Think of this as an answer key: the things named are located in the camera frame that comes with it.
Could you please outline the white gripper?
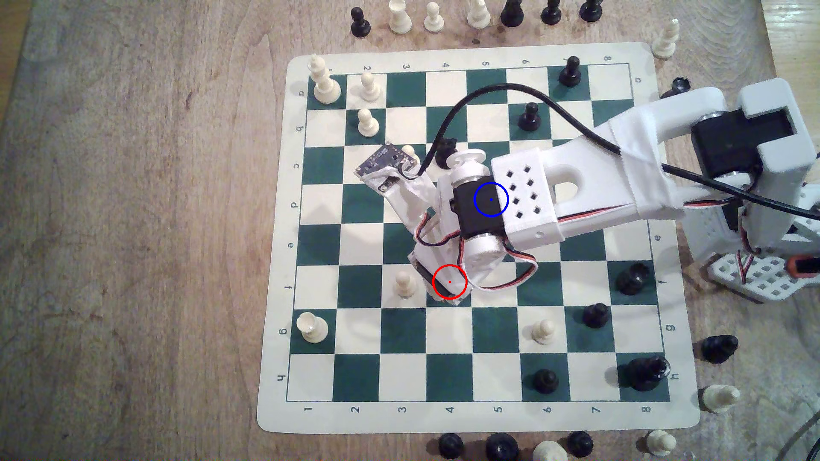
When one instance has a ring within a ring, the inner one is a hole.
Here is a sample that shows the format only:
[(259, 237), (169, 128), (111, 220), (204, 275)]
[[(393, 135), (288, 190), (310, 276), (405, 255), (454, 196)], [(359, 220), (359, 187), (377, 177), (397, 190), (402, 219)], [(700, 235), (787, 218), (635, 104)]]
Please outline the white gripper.
[(458, 201), (450, 182), (436, 184), (434, 204), (414, 230), (416, 246), (409, 260), (436, 300), (458, 306), (482, 283), (507, 254), (501, 234), (464, 233)]

